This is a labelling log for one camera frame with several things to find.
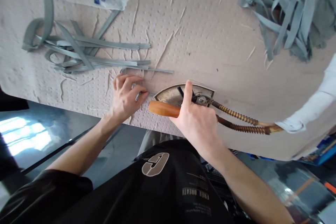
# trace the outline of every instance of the forearm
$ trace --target forearm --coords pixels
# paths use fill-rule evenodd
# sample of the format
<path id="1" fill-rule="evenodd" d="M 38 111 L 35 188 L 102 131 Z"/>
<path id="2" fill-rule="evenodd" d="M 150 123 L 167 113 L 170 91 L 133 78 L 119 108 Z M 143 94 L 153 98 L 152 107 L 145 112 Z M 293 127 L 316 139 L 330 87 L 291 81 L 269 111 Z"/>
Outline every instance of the forearm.
<path id="1" fill-rule="evenodd" d="M 121 122 L 112 115 L 106 115 L 47 169 L 83 175 L 93 164 L 109 136 L 120 124 Z"/>
<path id="2" fill-rule="evenodd" d="M 257 223 L 294 223 L 273 191 L 227 148 L 213 166 L 223 175 L 236 200 Z"/>

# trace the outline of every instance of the finger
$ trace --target finger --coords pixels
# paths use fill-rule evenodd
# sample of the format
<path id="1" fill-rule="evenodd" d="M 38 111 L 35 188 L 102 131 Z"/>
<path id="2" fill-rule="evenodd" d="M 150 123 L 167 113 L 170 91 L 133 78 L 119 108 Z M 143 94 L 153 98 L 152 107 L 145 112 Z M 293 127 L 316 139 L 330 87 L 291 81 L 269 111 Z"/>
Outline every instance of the finger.
<path id="1" fill-rule="evenodd" d="M 134 96 L 134 98 L 135 98 L 138 95 L 138 93 L 140 93 L 140 92 L 146 93 L 147 88 L 145 88 L 143 86 L 140 86 L 140 85 L 136 85 L 134 88 L 132 88 L 132 90 L 130 91 L 130 94 L 132 96 Z"/>
<path id="2" fill-rule="evenodd" d="M 113 90 L 114 91 L 116 91 L 117 90 L 117 79 L 120 77 L 120 76 L 122 76 L 123 75 L 123 73 L 120 73 L 120 74 L 118 74 L 115 78 L 114 78 L 114 80 L 113 80 Z"/>
<path id="3" fill-rule="evenodd" d="M 118 78 L 116 78 L 117 88 L 121 89 L 122 86 L 124 85 L 124 82 L 125 82 L 126 78 L 130 77 L 130 76 L 133 76 L 133 75 L 121 75 Z"/>
<path id="4" fill-rule="evenodd" d="M 141 95 L 139 95 L 136 103 L 139 104 L 139 106 L 141 106 L 144 103 L 144 101 L 146 100 L 148 95 L 149 95 L 148 92 L 142 93 Z"/>
<path id="5" fill-rule="evenodd" d="M 142 80 L 143 80 L 143 78 L 140 77 L 140 76 L 134 76 L 133 75 L 133 76 L 127 77 L 122 88 L 125 91 L 130 91 L 132 89 L 132 84 L 134 82 L 138 82 L 138 81 L 142 81 Z"/>
<path id="6" fill-rule="evenodd" d="M 190 80 L 187 80 L 184 88 L 182 107 L 189 106 L 191 104 L 191 98 L 193 97 L 193 84 Z"/>

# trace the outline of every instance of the coiled spring hose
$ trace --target coiled spring hose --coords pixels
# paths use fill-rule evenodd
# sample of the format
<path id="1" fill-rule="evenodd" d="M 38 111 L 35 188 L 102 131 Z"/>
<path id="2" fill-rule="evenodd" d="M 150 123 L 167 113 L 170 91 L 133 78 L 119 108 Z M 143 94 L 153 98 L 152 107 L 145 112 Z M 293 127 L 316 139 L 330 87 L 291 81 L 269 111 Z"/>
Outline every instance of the coiled spring hose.
<path id="1" fill-rule="evenodd" d="M 224 126 L 236 130 L 236 131 L 241 131 L 241 132 L 247 132 L 247 133 L 255 133 L 255 134 L 265 134 L 265 135 L 270 135 L 271 133 L 274 132 L 279 132 L 279 131 L 283 131 L 283 129 L 281 127 L 279 127 L 278 125 L 274 124 L 274 123 L 267 123 L 267 122 L 259 122 L 256 119 L 247 117 L 245 115 L 239 114 L 225 106 L 223 106 L 222 104 L 219 104 L 218 102 L 214 101 L 214 100 L 210 100 L 209 103 L 216 107 L 217 109 L 229 114 L 230 116 L 233 116 L 239 120 L 242 120 L 244 122 L 247 122 L 249 124 L 252 124 L 254 126 L 243 126 L 243 125 L 237 125 L 237 124 L 233 124 L 219 116 L 217 116 L 218 122 L 223 124 Z"/>

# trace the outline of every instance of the hand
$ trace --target hand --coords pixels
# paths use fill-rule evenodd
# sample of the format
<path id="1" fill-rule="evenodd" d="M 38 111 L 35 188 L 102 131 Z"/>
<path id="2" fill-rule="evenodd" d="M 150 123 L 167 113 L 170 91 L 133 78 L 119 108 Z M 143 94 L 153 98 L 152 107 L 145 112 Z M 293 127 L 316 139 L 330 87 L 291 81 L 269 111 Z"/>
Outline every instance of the hand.
<path id="1" fill-rule="evenodd" d="M 109 116 L 112 116 L 118 123 L 123 123 L 127 118 L 133 115 L 143 104 L 148 96 L 147 89 L 136 85 L 132 88 L 134 82 L 142 81 L 143 78 L 135 75 L 119 74 L 113 80 L 113 102 L 110 108 Z"/>
<path id="2" fill-rule="evenodd" d="M 193 84 L 187 81 L 184 98 L 177 118 L 170 120 L 178 127 L 198 153 L 209 163 L 222 155 L 225 145 L 217 135 L 217 117 L 214 109 L 191 102 Z"/>

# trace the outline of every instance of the cutting tool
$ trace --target cutting tool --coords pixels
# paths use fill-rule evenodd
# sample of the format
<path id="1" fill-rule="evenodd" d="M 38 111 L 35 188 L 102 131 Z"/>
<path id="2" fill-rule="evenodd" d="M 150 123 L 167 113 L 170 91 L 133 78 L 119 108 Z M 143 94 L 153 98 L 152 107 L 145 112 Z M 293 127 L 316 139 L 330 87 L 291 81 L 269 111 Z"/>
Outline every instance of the cutting tool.
<path id="1" fill-rule="evenodd" d="M 207 107 L 212 105 L 215 108 L 225 112 L 226 114 L 229 114 L 230 116 L 233 116 L 239 120 L 253 125 L 244 126 L 233 124 L 232 122 L 227 121 L 226 119 L 216 115 L 217 121 L 230 129 L 240 132 L 265 135 L 270 135 L 271 133 L 283 131 L 283 129 L 275 123 L 259 122 L 256 119 L 237 113 L 216 102 L 213 99 L 215 92 L 209 88 L 195 84 L 193 84 L 192 86 L 193 94 L 191 101 L 193 103 Z M 156 95 L 154 95 L 155 101 L 150 101 L 148 105 L 148 111 L 161 116 L 178 117 L 183 101 L 184 88 L 185 84 L 177 84 L 161 90 Z"/>

